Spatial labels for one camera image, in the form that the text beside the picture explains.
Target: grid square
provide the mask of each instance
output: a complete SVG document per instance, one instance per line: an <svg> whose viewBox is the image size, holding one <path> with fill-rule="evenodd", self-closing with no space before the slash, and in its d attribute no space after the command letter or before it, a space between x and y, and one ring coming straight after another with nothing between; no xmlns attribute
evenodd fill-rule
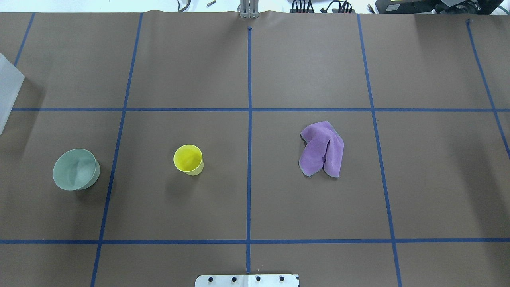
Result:
<svg viewBox="0 0 510 287"><path fill-rule="evenodd" d="M36 14L18 68L43 91L41 107L122 107L138 18ZM31 103L22 87L15 107L34 108Z"/></svg>
<svg viewBox="0 0 510 287"><path fill-rule="evenodd" d="M103 245L96 286L194 286L198 275L244 274L244 244Z"/></svg>
<svg viewBox="0 0 510 287"><path fill-rule="evenodd" d="M492 112L377 119L397 238L510 236L510 161Z"/></svg>
<svg viewBox="0 0 510 287"><path fill-rule="evenodd" d="M471 15L362 15L376 108L490 108L466 29Z"/></svg>
<svg viewBox="0 0 510 287"><path fill-rule="evenodd" d="M29 13L2 13L0 17L0 27L9 27L0 29L0 53L12 64L18 55L30 17Z"/></svg>
<svg viewBox="0 0 510 287"><path fill-rule="evenodd" d="M0 244L0 285L90 286L95 244Z"/></svg>
<svg viewBox="0 0 510 287"><path fill-rule="evenodd" d="M399 244L403 286L508 286L510 243Z"/></svg>
<svg viewBox="0 0 510 287"><path fill-rule="evenodd" d="M253 23L253 107L369 108L356 15L290 16Z"/></svg>
<svg viewBox="0 0 510 287"><path fill-rule="evenodd" d="M397 286L391 244L252 244L258 272L299 274L301 286Z"/></svg>
<svg viewBox="0 0 510 287"><path fill-rule="evenodd" d="M145 13L129 106L247 108L247 35L236 12Z"/></svg>
<svg viewBox="0 0 510 287"><path fill-rule="evenodd" d="M99 236L120 112L13 111L0 137L0 238ZM97 182L69 192L53 182L57 159L74 148L94 154Z"/></svg>
<svg viewBox="0 0 510 287"><path fill-rule="evenodd" d="M299 133L320 121L345 142L339 179L299 168ZM369 112L255 112L252 142L252 239L390 237Z"/></svg>
<svg viewBox="0 0 510 287"><path fill-rule="evenodd" d="M246 112L128 112L112 190L107 239L245 239ZM173 154L193 144L203 172Z"/></svg>
<svg viewBox="0 0 510 287"><path fill-rule="evenodd" d="M487 84L496 108L510 108L510 67L502 61L510 57L510 19L506 16L474 15L471 32Z"/></svg>

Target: black wire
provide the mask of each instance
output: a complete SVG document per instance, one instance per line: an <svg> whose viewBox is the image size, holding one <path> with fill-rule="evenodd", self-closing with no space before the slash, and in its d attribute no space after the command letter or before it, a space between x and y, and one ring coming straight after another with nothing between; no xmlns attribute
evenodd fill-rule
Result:
<svg viewBox="0 0 510 287"><path fill-rule="evenodd" d="M507 9L505 9L505 7L503 7L503 6L498 6L498 8L499 8L499 9L501 9L501 10L503 10L503 11L504 11L507 15L510 15L510 12L509 12Z"/></svg>
<svg viewBox="0 0 510 287"><path fill-rule="evenodd" d="M308 0L307 13L310 12L310 8L312 8L312 13L315 13L314 6L312 5L312 0Z"/></svg>
<svg viewBox="0 0 510 287"><path fill-rule="evenodd" d="M345 1L345 13L352 13L352 5L351 3L347 2L347 0Z"/></svg>
<svg viewBox="0 0 510 287"><path fill-rule="evenodd" d="M329 3L329 5L326 7L326 13L327 11L329 10L329 7L331 6L331 4L335 3L335 2L338 2L338 10L340 10L340 6L342 5L342 2L341 1L338 1L338 0L333 0L331 1L331 3Z"/></svg>
<svg viewBox="0 0 510 287"><path fill-rule="evenodd" d="M342 8L340 8L340 10L338 10L338 13L344 13L346 5L347 5L347 1L344 2L344 4L342 5Z"/></svg>
<svg viewBox="0 0 510 287"><path fill-rule="evenodd" d="M190 7L190 4L191 4L191 0L188 0L188 2L186 3L186 6L184 6L184 8L182 8L182 9L179 9L179 11L177 11L177 12L184 12L186 9L188 9L188 7Z"/></svg>

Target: translucent plastic bin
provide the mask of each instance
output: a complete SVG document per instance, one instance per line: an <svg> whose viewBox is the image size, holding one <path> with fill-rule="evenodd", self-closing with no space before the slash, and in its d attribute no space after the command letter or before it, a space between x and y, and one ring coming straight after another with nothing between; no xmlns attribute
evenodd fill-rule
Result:
<svg viewBox="0 0 510 287"><path fill-rule="evenodd" d="M25 76L0 54L0 134L4 131Z"/></svg>

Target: yellow cup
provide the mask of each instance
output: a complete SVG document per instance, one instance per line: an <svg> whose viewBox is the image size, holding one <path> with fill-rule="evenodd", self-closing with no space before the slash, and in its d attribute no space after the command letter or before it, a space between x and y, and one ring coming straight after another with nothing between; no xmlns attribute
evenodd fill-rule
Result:
<svg viewBox="0 0 510 287"><path fill-rule="evenodd" d="M194 145L182 146L175 151L173 164L185 174L198 175L203 170L202 151Z"/></svg>

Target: cup rim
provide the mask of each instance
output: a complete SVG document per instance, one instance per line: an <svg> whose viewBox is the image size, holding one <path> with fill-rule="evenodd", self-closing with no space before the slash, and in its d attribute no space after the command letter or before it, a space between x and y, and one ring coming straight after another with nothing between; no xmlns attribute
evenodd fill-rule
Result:
<svg viewBox="0 0 510 287"><path fill-rule="evenodd" d="M92 156L92 158L93 158L93 159L94 159L94 161L96 162L96 164L95 164L95 166L94 166L94 172L93 172L93 173L92 173L92 175L90 176L89 180L88 180L85 184L83 184L82 186L79 186L79 187L74 188L74 189L67 189L67 188L63 188L63 187L61 187L61 186L57 183L57 181L55 180L55 168L56 168L56 166L57 166L57 163L59 162L59 160L60 160L63 156L65 156L66 154L68 154L68 153L70 153L70 152L77 151L77 150L86 151L87 153L89 153L89 154ZM93 154L93 153L91 153L90 151L88 151L88 150L86 150L86 149L72 149L72 150L69 150L69 151L67 151L67 152L63 153L63 154L59 157L59 159L57 159L57 161L55 162L55 164L53 165L53 182L54 182L54 183L55 183L55 184L56 184L59 188L61 188L61 189L63 189L63 190L67 190L67 191L71 191L71 190L78 190L78 189L80 189L80 188L84 187L85 185L87 185L87 184L90 182L90 180L94 178L94 175L95 175L96 171L97 171L97 159L95 158L95 156L94 156L94 154Z"/></svg>
<svg viewBox="0 0 510 287"><path fill-rule="evenodd" d="M196 166L196 168L190 170L190 171L183 171L181 170L180 168L177 167L177 164L175 164L175 155L177 154L177 152L181 149L181 148L184 148L184 147L194 147L198 150L198 152L200 153L200 163ZM178 169L179 171L183 172L183 173L190 173L190 172L193 172L195 170L197 170L197 168L200 167L200 164L202 164L203 162L203 155L202 155L202 150L200 150L197 146L195 145L183 145L183 146L180 146L176 151L175 153L173 154L173 165L175 166L176 169Z"/></svg>

